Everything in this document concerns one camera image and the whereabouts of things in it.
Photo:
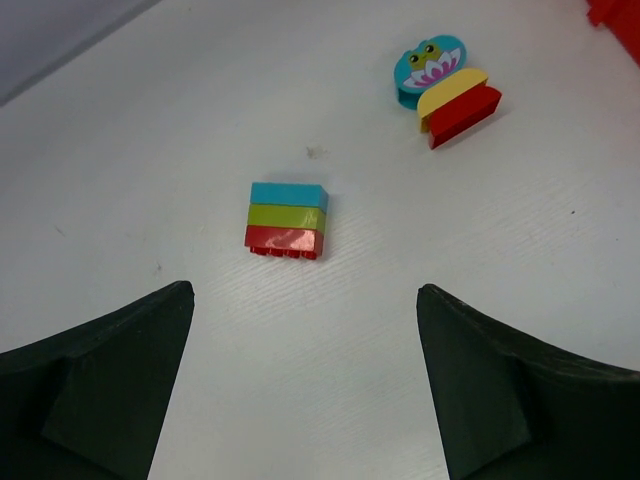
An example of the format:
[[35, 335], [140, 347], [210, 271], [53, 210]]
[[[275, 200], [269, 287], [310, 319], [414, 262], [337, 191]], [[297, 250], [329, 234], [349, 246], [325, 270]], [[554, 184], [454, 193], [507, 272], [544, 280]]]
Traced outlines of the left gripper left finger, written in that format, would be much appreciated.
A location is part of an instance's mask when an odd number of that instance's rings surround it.
[[147, 478], [193, 313], [177, 281], [2, 353], [2, 478]]

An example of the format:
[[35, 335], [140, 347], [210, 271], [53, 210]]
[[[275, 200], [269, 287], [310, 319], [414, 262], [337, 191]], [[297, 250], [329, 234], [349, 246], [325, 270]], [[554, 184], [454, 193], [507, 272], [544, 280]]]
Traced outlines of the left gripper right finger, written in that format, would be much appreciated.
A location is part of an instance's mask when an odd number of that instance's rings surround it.
[[452, 479], [636, 479], [639, 374], [570, 353], [440, 287], [417, 323]]

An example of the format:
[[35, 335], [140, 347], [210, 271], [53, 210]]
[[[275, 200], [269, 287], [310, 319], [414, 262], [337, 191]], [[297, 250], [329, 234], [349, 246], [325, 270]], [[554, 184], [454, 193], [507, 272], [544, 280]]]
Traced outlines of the large red lego brick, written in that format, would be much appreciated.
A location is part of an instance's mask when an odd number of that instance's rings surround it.
[[256, 255], [317, 260], [323, 254], [319, 230], [248, 225], [245, 246]]

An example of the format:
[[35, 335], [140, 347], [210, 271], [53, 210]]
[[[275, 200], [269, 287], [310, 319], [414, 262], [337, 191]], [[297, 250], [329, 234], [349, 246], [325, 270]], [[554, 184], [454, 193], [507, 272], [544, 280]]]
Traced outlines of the large blue lego brick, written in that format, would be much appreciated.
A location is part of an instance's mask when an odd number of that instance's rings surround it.
[[318, 184], [254, 182], [250, 190], [250, 203], [319, 208], [327, 213], [329, 195]]

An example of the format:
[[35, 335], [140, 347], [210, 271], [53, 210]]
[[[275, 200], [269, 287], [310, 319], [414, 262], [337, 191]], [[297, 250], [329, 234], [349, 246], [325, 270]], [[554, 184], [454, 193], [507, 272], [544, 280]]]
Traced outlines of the large green lego brick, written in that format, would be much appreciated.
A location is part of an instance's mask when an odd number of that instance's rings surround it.
[[247, 224], [315, 230], [324, 234], [326, 214], [318, 207], [251, 204], [248, 210]]

